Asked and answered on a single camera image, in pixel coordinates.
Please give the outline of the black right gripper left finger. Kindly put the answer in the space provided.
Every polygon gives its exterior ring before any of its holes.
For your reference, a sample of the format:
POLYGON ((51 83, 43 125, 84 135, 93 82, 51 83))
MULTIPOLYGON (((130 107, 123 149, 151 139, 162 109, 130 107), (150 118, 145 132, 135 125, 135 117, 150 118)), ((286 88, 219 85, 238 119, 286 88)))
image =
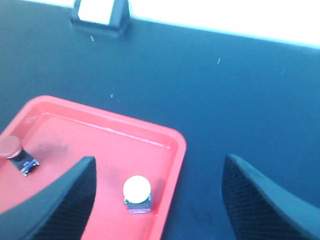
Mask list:
POLYGON ((79 160, 31 198, 1 213, 2 240, 79 240, 96 198, 93 156, 79 160))

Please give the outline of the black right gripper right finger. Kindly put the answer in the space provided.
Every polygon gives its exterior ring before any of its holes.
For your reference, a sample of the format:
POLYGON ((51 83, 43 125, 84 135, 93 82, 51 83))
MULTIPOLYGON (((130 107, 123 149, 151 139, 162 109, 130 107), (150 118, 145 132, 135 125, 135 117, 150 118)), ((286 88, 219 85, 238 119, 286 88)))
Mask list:
POLYGON ((238 240, 318 240, 320 210, 235 154, 224 160, 221 193, 238 240))

